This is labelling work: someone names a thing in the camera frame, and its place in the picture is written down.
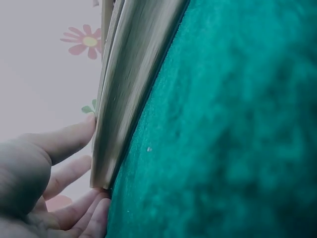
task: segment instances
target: wooden molding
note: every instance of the wooden molding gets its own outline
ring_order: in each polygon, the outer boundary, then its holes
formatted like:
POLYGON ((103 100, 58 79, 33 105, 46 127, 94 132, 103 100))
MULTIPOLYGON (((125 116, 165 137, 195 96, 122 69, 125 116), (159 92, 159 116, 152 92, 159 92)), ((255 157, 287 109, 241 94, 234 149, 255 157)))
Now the wooden molding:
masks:
POLYGON ((91 187, 112 187, 188 2, 126 0, 123 3, 109 56, 106 59, 104 55, 105 75, 98 102, 91 187))

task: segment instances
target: flower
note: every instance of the flower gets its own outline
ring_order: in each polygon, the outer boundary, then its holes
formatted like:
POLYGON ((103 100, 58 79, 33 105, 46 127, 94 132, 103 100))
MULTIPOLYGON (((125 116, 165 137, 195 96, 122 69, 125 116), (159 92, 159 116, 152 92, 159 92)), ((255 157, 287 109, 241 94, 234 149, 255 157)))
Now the flower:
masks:
POLYGON ((64 33, 64 36, 67 36, 71 39, 61 39, 64 42, 78 43, 71 48, 69 48, 69 52, 74 55, 80 55, 87 48, 88 49, 88 57, 92 60, 97 58, 96 50, 101 53, 101 28, 98 28, 95 33, 92 33, 91 27, 89 25, 83 25, 84 33, 74 27, 68 28, 73 33, 64 33))
POLYGON ((72 202, 73 201, 69 197, 66 197, 64 195, 57 195, 56 197, 46 202, 46 207, 48 211, 51 212, 59 208, 66 207, 72 202))

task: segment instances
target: finger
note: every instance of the finger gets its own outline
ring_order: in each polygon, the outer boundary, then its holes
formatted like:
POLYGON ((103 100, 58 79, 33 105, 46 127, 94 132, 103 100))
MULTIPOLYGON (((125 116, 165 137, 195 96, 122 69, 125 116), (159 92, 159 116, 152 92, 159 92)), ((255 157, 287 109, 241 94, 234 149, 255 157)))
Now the finger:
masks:
POLYGON ((67 186, 78 180, 91 167, 91 157, 82 156, 78 160, 72 161, 58 172, 51 175, 49 184, 43 193, 47 201, 60 194, 67 186))
POLYGON ((80 238, 104 238, 106 236, 106 227, 108 222, 108 211, 110 199, 102 199, 80 238))
POLYGON ((68 232, 75 238, 79 237, 87 228, 98 204, 101 200, 107 198, 107 194, 102 193, 97 196, 92 205, 89 207, 86 214, 71 228, 68 232))
POLYGON ((71 229, 87 212, 89 207, 100 196, 101 192, 93 189, 78 201, 62 209, 51 212, 62 230, 71 229))
POLYGON ((54 132, 25 134, 22 138, 44 150, 52 165, 55 165, 85 147, 91 140, 95 127, 95 116, 90 114, 82 123, 54 132))
POLYGON ((36 203, 33 211, 38 212, 38 211, 48 211, 47 207, 46 207, 46 203, 44 198, 41 196, 40 199, 38 200, 38 202, 36 203))

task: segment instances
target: velvet cushion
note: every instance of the velvet cushion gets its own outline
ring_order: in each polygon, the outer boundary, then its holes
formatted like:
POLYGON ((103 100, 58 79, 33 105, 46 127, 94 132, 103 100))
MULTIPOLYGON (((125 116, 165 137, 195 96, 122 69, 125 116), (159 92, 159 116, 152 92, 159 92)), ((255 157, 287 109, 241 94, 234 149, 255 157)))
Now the velvet cushion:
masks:
POLYGON ((308 238, 317 1, 191 0, 113 189, 108 238, 308 238))

